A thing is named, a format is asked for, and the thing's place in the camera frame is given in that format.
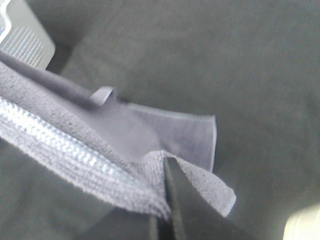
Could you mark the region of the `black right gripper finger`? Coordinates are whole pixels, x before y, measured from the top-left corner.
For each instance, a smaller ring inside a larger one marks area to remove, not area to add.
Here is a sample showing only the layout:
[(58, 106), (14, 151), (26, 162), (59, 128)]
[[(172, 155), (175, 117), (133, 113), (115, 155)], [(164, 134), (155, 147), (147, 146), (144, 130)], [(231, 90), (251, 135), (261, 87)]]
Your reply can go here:
[(164, 159), (169, 220), (149, 218), (150, 240), (249, 240), (250, 235), (222, 217), (192, 186), (173, 157)]

